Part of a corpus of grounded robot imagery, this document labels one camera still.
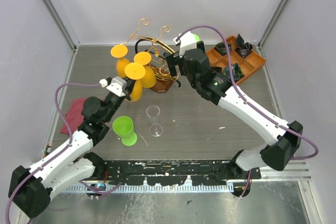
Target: metal floor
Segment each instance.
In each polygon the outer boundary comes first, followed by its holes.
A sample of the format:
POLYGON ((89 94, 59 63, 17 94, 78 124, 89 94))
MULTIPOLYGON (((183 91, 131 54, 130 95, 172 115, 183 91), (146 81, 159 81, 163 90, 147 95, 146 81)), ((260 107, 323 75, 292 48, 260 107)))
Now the metal floor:
POLYGON ((243 200, 231 193, 112 193, 90 200, 62 193, 34 224, 306 224, 297 182, 255 182, 243 200), (68 208, 65 211, 52 209, 68 208))
MULTIPOLYGON (((110 55, 111 47, 80 47, 73 65, 69 82, 98 83, 106 76, 116 76, 116 59, 110 55)), ((127 58, 133 59, 134 47, 129 47, 127 58)), ((201 98, 186 77, 181 77, 167 93, 156 93, 150 89, 142 98, 131 103, 124 101, 114 118, 127 115, 134 121, 138 142, 124 146, 110 130, 103 141, 92 149, 104 159, 231 159, 239 150, 250 149, 263 143, 262 138, 247 124, 230 112, 218 108, 201 98), (152 137, 146 108, 158 105, 161 109, 163 134, 152 137)), ((259 70, 240 85, 243 91, 264 108, 274 113, 268 92, 265 74, 259 70)), ((103 88, 68 87, 62 110, 66 112, 73 99, 89 96, 104 98, 103 88)), ((59 120, 53 139, 53 149, 66 139, 60 134, 59 120)))

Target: green cup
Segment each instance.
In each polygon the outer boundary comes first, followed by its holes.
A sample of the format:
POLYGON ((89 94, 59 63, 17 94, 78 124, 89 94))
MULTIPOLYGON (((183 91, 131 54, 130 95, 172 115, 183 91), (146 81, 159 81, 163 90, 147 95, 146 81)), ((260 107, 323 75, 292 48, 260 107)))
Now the green cup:
POLYGON ((113 131, 121 138, 121 142, 126 146, 132 146, 136 143, 138 136, 134 132, 132 119, 128 116, 120 116, 113 121, 113 131))

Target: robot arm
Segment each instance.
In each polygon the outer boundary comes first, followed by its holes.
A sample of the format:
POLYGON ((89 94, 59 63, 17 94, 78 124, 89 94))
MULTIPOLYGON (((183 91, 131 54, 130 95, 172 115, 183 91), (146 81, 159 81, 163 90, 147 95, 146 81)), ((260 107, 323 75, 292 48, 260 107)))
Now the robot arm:
POLYGON ((84 102, 82 115, 85 119, 73 133, 72 142, 65 141, 47 157, 29 168, 19 166, 13 171, 9 197, 17 186, 29 177, 13 198, 13 202, 28 217, 34 218, 42 213, 50 201, 65 188, 88 177, 100 178, 106 170, 104 160, 95 153, 87 153, 80 159, 78 157, 105 137, 109 128, 104 123, 111 121, 125 98, 131 99, 134 81, 108 77, 100 83, 102 87, 109 90, 109 94, 104 101, 89 97, 84 102))
POLYGON ((296 121, 289 124, 286 120, 273 115, 237 87, 246 101, 241 99, 232 86, 231 80, 220 73, 219 69, 210 66, 203 42, 197 41, 190 31, 179 41, 176 38, 174 41, 180 46, 180 50, 175 54, 165 55, 171 75, 176 75, 175 66, 178 66, 181 75, 188 78, 192 88, 202 98, 238 116, 265 141, 262 146, 238 152, 232 160, 232 172, 241 173, 263 166, 283 170, 299 148, 301 139, 270 123, 251 105, 279 122, 279 125, 284 125, 300 134, 303 130, 302 125, 296 121))

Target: wooden base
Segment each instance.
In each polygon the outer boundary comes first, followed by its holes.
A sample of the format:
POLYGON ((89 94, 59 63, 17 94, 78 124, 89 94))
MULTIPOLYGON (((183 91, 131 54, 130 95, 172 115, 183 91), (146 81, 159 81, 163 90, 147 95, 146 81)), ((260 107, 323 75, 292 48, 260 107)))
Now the wooden base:
POLYGON ((151 88, 151 90, 157 92, 157 93, 165 93, 168 91, 168 89, 173 85, 174 81, 161 81, 156 80, 156 84, 151 88))

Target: orange compartment tray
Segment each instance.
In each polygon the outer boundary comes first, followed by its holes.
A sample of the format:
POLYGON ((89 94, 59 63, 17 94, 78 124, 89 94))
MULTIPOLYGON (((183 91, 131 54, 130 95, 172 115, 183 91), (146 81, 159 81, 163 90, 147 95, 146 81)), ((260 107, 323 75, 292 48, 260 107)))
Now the orange compartment tray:
MULTIPOLYGON (((241 84, 243 81, 248 79, 252 74, 254 74, 257 70, 263 67, 266 63, 266 60, 257 54, 254 50, 252 53, 249 54, 245 59, 243 59, 235 50, 236 46, 236 37, 230 36, 226 39, 228 43, 231 43, 232 51, 230 52, 231 55, 231 63, 235 64, 238 63, 241 70, 244 73, 244 77, 237 81, 237 84, 241 84)), ((210 65, 212 67, 221 67, 223 70, 225 67, 229 65, 227 61, 227 55, 222 56, 219 52, 216 51, 215 48, 210 49, 206 52, 206 55, 209 58, 210 65)))

